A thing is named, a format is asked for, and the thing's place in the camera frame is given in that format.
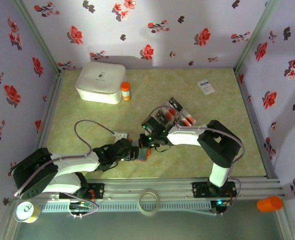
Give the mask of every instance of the orange cap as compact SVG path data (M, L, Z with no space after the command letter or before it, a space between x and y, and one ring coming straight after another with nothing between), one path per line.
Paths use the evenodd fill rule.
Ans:
M278 196L269 196L258 200L256 206L261 212L271 212L280 210L283 207L283 202Z
M128 81L124 81L121 83L121 89L122 91L126 92L126 91L129 91L131 88L131 85Z

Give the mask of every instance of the table surface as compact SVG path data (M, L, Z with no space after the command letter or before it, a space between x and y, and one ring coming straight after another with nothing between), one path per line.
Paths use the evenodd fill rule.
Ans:
M67 155L88 151L74 134L74 124L81 119L97 121L116 132L128 132L131 139L137 140L144 133L141 123L150 111L174 97L196 119L195 126L218 120L242 140L245 156L235 164L233 176L266 175L231 68L128 69L131 100L122 100L116 105L82 100L75 88L80 73L80 70L65 72L47 141L51 153ZM202 93L197 82L204 79L210 81L214 93ZM77 131L92 148L114 142L108 131L90 122L80 123ZM176 145L162 153L153 149L146 162L120 161L116 168L89 172L86 178L208 177L212 165L201 147Z

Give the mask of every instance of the white storage box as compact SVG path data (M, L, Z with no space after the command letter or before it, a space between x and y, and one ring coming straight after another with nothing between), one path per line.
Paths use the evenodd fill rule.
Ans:
M121 83L126 80L123 65L88 62L76 82L81 99L92 102L117 104L121 101Z

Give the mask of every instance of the small bottle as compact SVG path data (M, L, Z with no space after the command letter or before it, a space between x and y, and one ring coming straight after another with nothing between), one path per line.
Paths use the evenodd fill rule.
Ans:
M121 83L121 93L122 93L122 98L125 101L130 100L131 96L130 96L130 88L131 85L128 81L124 81Z

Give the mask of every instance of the black bracket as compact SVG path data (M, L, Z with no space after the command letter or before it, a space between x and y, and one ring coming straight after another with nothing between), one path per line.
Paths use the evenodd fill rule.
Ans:
M79 198L83 199L90 199L90 200L95 200L95 199L103 199L104 195L104 183L89 183L87 190L83 194L78 194L76 192L74 195L76 195ZM65 195L64 193L59 194L60 199L72 199L70 196Z
M192 192L194 198L234 198L237 195L234 181L227 181L217 193L210 191L206 181L192 182Z

